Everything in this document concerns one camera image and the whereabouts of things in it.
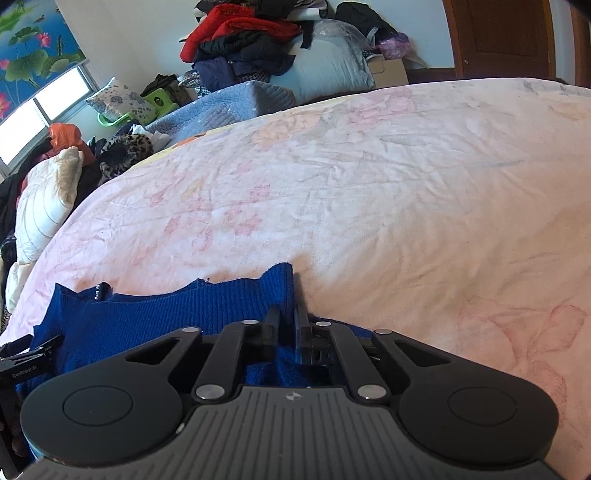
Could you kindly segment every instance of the leopard print fabric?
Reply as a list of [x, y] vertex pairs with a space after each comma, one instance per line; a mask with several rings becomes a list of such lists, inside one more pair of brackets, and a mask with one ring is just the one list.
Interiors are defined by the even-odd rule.
[[0, 322], [0, 333], [4, 333], [6, 327], [8, 326], [8, 322], [10, 321], [10, 312], [6, 309], [6, 305], [2, 309], [2, 320]]
[[109, 140], [98, 160], [105, 178], [112, 180], [151, 155], [154, 155], [154, 147], [148, 137], [125, 134]]

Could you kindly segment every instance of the circular pad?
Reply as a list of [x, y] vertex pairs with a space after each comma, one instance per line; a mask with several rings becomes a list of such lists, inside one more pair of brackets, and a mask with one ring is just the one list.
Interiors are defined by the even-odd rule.
[[517, 412], [517, 405], [506, 393], [494, 388], [464, 388], [447, 401], [460, 420], [475, 425], [493, 426], [509, 421]]
[[133, 405], [129, 394], [119, 388], [88, 387], [66, 399], [64, 413], [79, 425], [100, 427], [121, 420]]

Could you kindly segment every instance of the cardboard box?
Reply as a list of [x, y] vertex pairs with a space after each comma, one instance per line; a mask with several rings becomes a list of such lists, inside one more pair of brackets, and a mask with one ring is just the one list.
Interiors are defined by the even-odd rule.
[[369, 71], [375, 81], [374, 90], [377, 88], [397, 87], [408, 85], [408, 78], [404, 63], [401, 59], [384, 60], [381, 55], [368, 60]]

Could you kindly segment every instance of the purple bag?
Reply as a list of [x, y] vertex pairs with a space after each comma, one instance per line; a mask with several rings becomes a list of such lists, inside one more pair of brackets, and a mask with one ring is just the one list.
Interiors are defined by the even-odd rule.
[[411, 50], [410, 40], [404, 33], [396, 33], [393, 37], [380, 41], [376, 46], [386, 60], [401, 59]]

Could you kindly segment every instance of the navy blue clothing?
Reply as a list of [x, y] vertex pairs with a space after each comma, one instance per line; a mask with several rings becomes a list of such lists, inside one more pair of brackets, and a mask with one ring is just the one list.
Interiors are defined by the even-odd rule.
[[199, 74], [201, 85], [210, 92], [217, 92], [238, 83], [236, 74], [226, 57], [198, 61], [193, 64], [193, 70]]
[[[108, 284], [81, 293], [56, 285], [43, 322], [34, 328], [31, 348], [56, 335], [64, 342], [56, 350], [54, 371], [19, 385], [26, 396], [49, 378], [124, 352], [187, 326], [200, 327], [204, 335], [219, 333], [232, 323], [264, 320], [278, 305], [280, 347], [274, 362], [249, 365], [244, 383], [308, 387], [326, 385], [324, 367], [302, 367], [294, 362], [293, 271], [290, 264], [275, 265], [258, 280], [243, 278], [219, 284], [196, 280], [170, 294], [138, 297], [112, 294]], [[371, 332], [351, 327], [356, 335]]]
[[244, 60], [241, 54], [229, 54], [227, 59], [232, 62], [232, 69], [236, 75], [262, 70], [271, 75], [283, 75], [294, 63], [295, 55], [284, 53], [272, 59]]

